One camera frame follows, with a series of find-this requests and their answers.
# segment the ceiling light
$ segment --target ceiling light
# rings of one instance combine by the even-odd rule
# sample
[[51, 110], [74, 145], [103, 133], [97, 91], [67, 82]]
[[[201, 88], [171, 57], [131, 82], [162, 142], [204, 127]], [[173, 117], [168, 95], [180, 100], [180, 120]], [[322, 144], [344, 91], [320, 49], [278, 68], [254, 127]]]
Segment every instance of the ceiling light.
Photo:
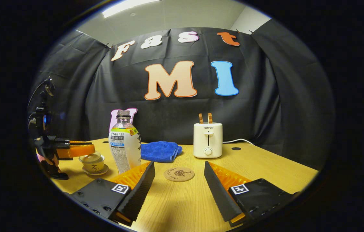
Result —
[[161, 1], [161, 0], [125, 0], [103, 11], [102, 14], [105, 18], [107, 18], [109, 16], [117, 14], [126, 9], [132, 8], [134, 6], [139, 6], [145, 3], [151, 3], [156, 1]]

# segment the letter m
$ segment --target letter m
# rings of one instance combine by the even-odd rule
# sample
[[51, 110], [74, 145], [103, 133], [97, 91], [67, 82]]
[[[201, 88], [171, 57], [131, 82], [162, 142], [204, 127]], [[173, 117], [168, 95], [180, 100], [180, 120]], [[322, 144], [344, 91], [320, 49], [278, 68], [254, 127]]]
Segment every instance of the letter m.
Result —
[[177, 88], [173, 94], [176, 97], [195, 96], [198, 91], [193, 88], [192, 83], [191, 69], [193, 65], [192, 61], [177, 62], [170, 75], [159, 63], [147, 66], [145, 70], [149, 73], [149, 85], [145, 99], [155, 100], [160, 98], [157, 86], [160, 87], [166, 97], [169, 97], [175, 84], [177, 84]]

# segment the white toaster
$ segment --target white toaster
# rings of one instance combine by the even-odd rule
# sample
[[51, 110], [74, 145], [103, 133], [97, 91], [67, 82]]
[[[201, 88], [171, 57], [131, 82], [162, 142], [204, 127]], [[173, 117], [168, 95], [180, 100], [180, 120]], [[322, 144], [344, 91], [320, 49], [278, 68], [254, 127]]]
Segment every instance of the white toaster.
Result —
[[222, 155], [222, 124], [193, 125], [193, 155], [198, 158], [217, 158]]

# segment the wooden table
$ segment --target wooden table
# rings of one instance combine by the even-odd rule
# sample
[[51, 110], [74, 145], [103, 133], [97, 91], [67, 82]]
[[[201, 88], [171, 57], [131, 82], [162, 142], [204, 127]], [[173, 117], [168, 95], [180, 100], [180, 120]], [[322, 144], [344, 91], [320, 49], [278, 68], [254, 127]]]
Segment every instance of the wooden table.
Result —
[[[69, 180], [52, 179], [62, 190], [73, 193], [96, 178], [111, 179], [118, 175], [107, 138], [92, 141], [96, 151], [105, 157], [109, 166], [107, 173], [99, 176], [87, 175], [82, 163], [60, 160], [60, 169]], [[264, 178], [284, 191], [293, 194], [301, 191], [315, 177], [317, 170], [311, 169], [284, 157], [273, 154], [248, 143], [223, 144], [222, 156], [216, 159], [198, 159], [193, 156], [193, 145], [180, 145], [182, 153], [173, 163], [155, 163], [156, 176], [145, 203], [131, 227], [142, 232], [161, 231], [227, 231], [232, 229], [224, 222], [203, 175], [205, 161], [229, 169], [248, 179]], [[187, 167], [195, 172], [193, 179], [172, 182], [163, 173], [170, 168]]]

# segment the blue letter i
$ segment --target blue letter i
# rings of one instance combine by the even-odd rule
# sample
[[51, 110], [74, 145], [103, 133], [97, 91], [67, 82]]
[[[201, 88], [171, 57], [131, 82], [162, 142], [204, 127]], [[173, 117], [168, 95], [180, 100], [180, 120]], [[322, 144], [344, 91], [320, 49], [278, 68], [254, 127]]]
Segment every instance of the blue letter i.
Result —
[[213, 61], [210, 65], [216, 69], [216, 75], [218, 77], [218, 88], [215, 89], [215, 94], [220, 96], [238, 94], [239, 90], [235, 88], [232, 80], [232, 63], [227, 61]]

